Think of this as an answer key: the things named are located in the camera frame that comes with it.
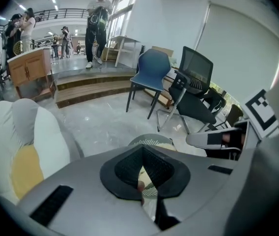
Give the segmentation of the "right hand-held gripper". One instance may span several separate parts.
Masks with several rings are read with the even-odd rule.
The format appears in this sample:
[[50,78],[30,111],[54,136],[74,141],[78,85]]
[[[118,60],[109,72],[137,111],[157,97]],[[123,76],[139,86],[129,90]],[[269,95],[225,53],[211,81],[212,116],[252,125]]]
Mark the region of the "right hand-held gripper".
[[[279,134],[279,78],[270,90],[261,89],[251,95],[243,105],[260,140]],[[238,161],[248,128],[232,127],[193,133],[186,143],[196,148],[206,148],[207,157]],[[230,134],[230,142],[224,143],[223,133]]]

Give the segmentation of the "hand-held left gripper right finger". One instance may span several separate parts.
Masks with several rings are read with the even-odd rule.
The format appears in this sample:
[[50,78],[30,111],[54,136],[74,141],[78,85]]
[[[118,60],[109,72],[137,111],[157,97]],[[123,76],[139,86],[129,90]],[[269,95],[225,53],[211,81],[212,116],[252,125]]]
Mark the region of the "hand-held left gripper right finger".
[[143,236],[228,236],[228,219],[248,175],[248,155],[238,161],[207,158],[162,147],[141,147],[142,162],[158,190],[155,222]]

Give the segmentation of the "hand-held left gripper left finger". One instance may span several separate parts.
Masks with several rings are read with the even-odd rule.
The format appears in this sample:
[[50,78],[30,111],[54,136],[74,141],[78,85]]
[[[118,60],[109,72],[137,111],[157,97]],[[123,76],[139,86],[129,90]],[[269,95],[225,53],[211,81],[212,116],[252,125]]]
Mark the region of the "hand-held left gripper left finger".
[[18,203],[27,215],[60,185],[73,190],[53,220],[50,230],[65,236],[152,236],[160,229],[140,201],[127,201],[110,193],[100,180],[102,165],[126,152],[121,147],[76,160],[36,185]]

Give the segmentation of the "person's left hand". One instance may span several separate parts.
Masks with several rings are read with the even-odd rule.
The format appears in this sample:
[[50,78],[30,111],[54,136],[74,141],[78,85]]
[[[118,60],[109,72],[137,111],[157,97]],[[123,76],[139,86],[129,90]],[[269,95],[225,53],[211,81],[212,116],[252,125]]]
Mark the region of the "person's left hand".
[[145,183],[141,180],[138,180],[138,187],[137,187],[138,192],[141,193],[141,205],[144,204],[144,197],[142,192],[145,190]]

